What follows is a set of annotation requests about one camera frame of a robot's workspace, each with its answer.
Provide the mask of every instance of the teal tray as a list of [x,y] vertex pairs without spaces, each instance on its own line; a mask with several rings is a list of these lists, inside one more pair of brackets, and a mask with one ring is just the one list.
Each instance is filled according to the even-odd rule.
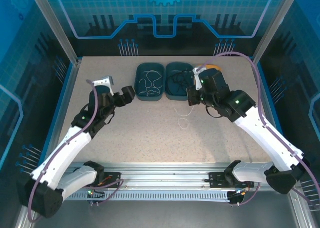
[[135,93],[141,101],[159,101],[166,83],[165,67],[160,63],[142,63],[136,69]]
[[170,100],[187,101],[186,87],[194,84],[193,66],[185,62],[172,62],[165,68],[165,94]]

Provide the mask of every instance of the blue enclosure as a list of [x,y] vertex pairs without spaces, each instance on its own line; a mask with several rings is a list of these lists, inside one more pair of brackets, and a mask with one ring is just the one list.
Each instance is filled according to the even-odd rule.
[[[320,0],[294,0],[284,14],[289,0],[43,1],[53,15],[35,0],[0,0],[0,227],[16,224],[17,177],[45,158],[70,73],[84,56],[244,53],[259,65],[278,130],[320,157]],[[318,178],[319,168],[312,167]]]

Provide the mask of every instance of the white cable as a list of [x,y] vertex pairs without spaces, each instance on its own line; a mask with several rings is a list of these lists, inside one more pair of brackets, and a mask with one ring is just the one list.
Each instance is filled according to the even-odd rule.
[[[176,112],[179,116],[182,116],[182,117],[178,118],[178,125],[179,125],[182,129],[186,130],[186,129],[188,129],[188,127],[190,126],[190,121],[189,121],[187,118],[184,118],[184,117],[189,116],[189,115],[192,113],[192,111],[194,110],[194,108],[195,108],[195,106],[192,106],[191,112],[190,112],[189,114],[187,114],[187,115],[181,115],[181,114],[178,113],[178,111],[177,111],[176,108],[174,107],[175,112]],[[180,124],[181,120],[187,121],[187,122],[188,122],[188,125],[187,125],[186,127],[183,127],[183,126]]]
[[[186,127],[182,127],[182,125],[180,124],[180,121],[181,121],[181,120],[187,121],[187,122],[188,122],[188,125],[187,125]],[[178,119],[178,125],[179,125],[182,129],[186,130],[186,129],[188,129],[188,127],[190,126],[190,121],[189,121],[187,118],[180,117],[180,118]]]
[[181,115],[181,114],[179,114],[175,107],[174,107],[174,110],[175,110],[175,112],[176,112],[179,116],[187,117],[187,116],[189,116],[189,115],[192,113],[192,111],[194,110],[194,108],[195,108],[195,106],[192,106],[191,112],[190,112],[189,114],[187,114],[187,115]]
[[[149,74],[150,72],[155,72],[155,73],[159,74],[160,77],[159,77],[158,79],[154,80],[154,81],[151,81],[150,78],[148,77],[148,74]],[[146,95],[147,97],[149,97],[149,95],[155,95],[155,93],[157,93],[158,95],[160,95],[160,94],[161,94],[160,88],[162,88],[163,85],[161,85],[160,87],[156,87],[154,83],[155,83],[156,81],[158,81],[159,79],[161,79],[162,77],[163,77],[163,76],[162,76],[159,72],[157,72],[157,71],[154,71],[154,70],[148,71],[148,72],[146,73],[146,78],[147,78],[148,81],[150,82],[151,86],[150,86],[150,87],[147,87],[147,84],[146,84],[146,83],[147,83],[147,80],[146,80],[145,78],[140,79],[139,83],[141,83],[141,81],[144,80],[144,83],[145,83],[144,86],[145,86],[145,88],[146,88],[146,91],[140,92],[139,95],[142,94],[142,93],[146,93],[146,94],[147,94],[147,95]]]

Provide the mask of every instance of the speckled tabletop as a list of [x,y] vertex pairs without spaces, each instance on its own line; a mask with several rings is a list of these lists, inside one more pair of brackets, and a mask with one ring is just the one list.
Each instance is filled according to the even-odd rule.
[[[76,79],[60,140],[71,121],[88,103],[91,87],[86,79],[99,80],[113,76],[114,92],[134,85],[137,66],[144,62],[188,62],[197,65],[209,57],[84,57]],[[219,57],[214,62],[221,67],[231,90],[241,89],[255,101],[257,85],[250,64],[241,57]],[[227,118],[210,117],[205,106],[197,105],[192,113],[187,101],[171,101],[166,95],[157,102],[137,98],[118,108],[109,125],[77,155],[75,162],[268,162],[269,156],[241,128]]]

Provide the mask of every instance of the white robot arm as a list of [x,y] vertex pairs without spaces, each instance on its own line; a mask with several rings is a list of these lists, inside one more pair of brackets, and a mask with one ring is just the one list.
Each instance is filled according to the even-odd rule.
[[[225,180],[231,186],[236,182],[246,181],[268,183],[276,191],[283,194],[288,193],[305,170],[286,147],[270,133],[267,127],[280,136],[294,150],[296,156],[309,164],[303,152],[286,140],[272,124],[267,122],[264,125],[260,120],[256,103],[243,91],[230,91],[220,71],[206,70],[205,68],[197,71],[195,68],[194,74],[196,84],[188,89],[189,105],[202,103],[205,106],[213,107],[219,114],[227,117],[252,136],[272,160],[270,163],[258,164],[234,161],[224,172]],[[86,162],[72,174],[64,177],[63,174],[81,149],[105,125],[106,118],[114,114],[115,108],[131,103],[135,97],[132,87],[123,88],[123,95],[114,94],[111,89],[111,85],[113,85],[111,77],[95,81],[94,85],[98,92],[98,113],[94,122],[88,129],[67,143],[54,157],[36,189],[32,209],[47,218],[57,212],[69,195],[87,185],[97,186],[105,178],[105,168],[92,161]],[[30,176],[24,175],[19,179],[18,193],[23,205],[28,205],[31,189],[42,174],[49,158],[89,122],[93,114],[93,101],[94,97],[91,93],[88,110],[85,110],[86,107],[84,107],[76,115],[67,135],[54,152]]]
[[[272,162],[232,162],[225,170],[229,183],[254,181],[268,183],[276,191],[287,194],[305,172],[296,156],[310,165],[304,153],[291,144],[267,119],[266,124],[259,116],[256,103],[241,90],[230,91],[222,73],[206,67],[194,70],[195,86],[188,89],[189,105],[204,104],[229,118],[244,129],[267,152]],[[271,132],[275,132],[290,148],[294,155]]]
[[[93,83],[98,94],[98,103],[95,104],[95,96],[91,92],[89,103],[75,116],[67,135],[56,149],[30,175],[23,174],[18,180],[19,199],[25,206],[28,206],[32,189],[36,181],[39,180],[32,201],[32,209],[47,218],[58,211],[62,202],[69,195],[87,185],[98,186],[105,179],[105,168],[92,161],[84,163],[82,167],[69,175],[64,177],[63,175],[77,154],[106,125],[105,120],[110,115],[115,115],[115,108],[131,103],[135,97],[135,91],[131,86],[122,89],[123,95],[113,93],[111,76]],[[90,124],[95,106],[98,111]]]

